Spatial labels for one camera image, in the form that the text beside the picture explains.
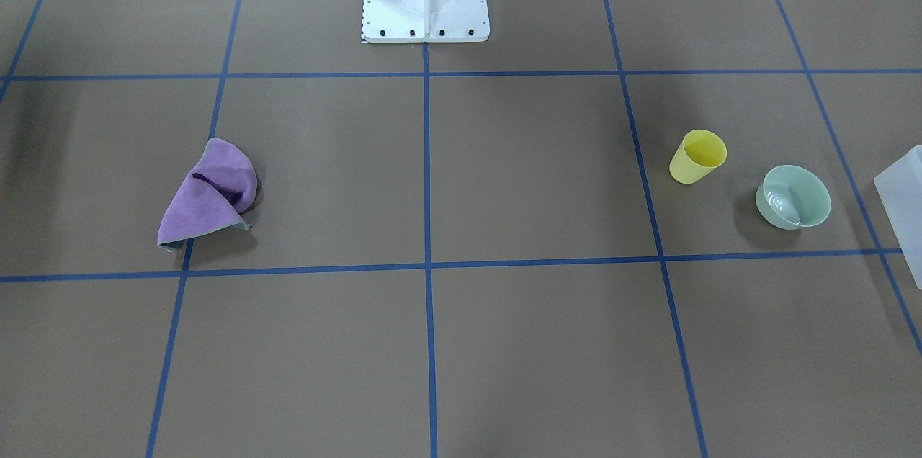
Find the mint green bowl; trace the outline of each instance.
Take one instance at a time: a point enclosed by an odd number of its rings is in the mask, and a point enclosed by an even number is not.
[[[781,229],[812,228],[823,224],[833,201],[826,185],[800,166],[775,166],[755,193],[761,216]]]

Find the purple cloth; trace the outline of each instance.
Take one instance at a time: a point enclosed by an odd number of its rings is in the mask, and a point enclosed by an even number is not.
[[[254,199],[256,170],[250,159],[226,140],[211,138],[167,207],[157,245],[175,251],[188,238],[218,229],[249,229],[240,214]]]

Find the yellow cup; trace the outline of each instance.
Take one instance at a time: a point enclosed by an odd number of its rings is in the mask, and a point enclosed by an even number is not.
[[[710,130],[692,130],[672,156],[669,173],[682,184],[698,182],[727,160],[727,146]]]

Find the white box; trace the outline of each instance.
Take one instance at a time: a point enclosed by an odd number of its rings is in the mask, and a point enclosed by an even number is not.
[[[922,289],[922,146],[916,146],[874,178],[883,208]]]

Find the plastic cup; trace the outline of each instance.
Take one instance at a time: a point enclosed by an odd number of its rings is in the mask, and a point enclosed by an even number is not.
[[[710,130],[692,130],[672,156],[669,173],[682,184],[698,182],[727,160],[727,146]]]
[[[826,185],[800,166],[775,166],[755,193],[761,216],[781,229],[812,228],[823,224],[833,207]]]

